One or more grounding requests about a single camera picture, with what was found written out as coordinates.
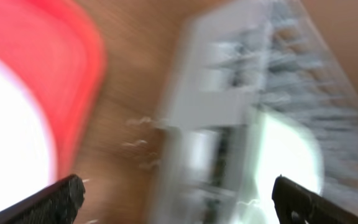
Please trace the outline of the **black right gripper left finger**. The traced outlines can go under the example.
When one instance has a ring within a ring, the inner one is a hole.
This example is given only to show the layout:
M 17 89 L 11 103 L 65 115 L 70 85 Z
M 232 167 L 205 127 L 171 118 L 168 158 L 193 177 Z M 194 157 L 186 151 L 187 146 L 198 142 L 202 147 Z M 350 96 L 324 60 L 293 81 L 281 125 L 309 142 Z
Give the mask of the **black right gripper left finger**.
M 0 224 L 73 224 L 85 192 L 83 180 L 71 174 L 0 211 Z

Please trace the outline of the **light blue plate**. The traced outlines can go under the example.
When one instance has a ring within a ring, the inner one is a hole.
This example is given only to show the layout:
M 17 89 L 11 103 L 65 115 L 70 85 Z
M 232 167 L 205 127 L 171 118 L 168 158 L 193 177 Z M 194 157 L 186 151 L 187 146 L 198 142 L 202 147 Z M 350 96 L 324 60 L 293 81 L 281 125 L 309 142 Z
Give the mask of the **light blue plate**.
M 28 86 L 0 60 L 0 211 L 52 185 L 52 130 Z

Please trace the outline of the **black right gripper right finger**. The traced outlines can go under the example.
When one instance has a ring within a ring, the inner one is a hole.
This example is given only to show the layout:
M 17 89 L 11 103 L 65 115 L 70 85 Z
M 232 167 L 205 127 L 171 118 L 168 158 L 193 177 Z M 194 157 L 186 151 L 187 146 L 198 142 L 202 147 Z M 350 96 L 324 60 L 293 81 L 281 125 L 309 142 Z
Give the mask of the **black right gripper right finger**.
M 272 200 L 280 224 L 358 224 L 358 216 L 292 180 L 275 179 Z

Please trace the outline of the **green bowl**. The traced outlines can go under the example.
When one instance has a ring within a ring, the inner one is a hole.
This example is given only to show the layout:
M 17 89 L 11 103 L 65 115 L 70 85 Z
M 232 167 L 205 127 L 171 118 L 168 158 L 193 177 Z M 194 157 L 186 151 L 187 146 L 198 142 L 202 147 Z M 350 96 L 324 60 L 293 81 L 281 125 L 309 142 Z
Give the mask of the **green bowl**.
M 241 186 L 231 223 L 278 223 L 272 191 L 280 175 L 313 193 L 322 193 L 323 155 L 316 138 L 304 125 L 261 108 L 246 140 Z

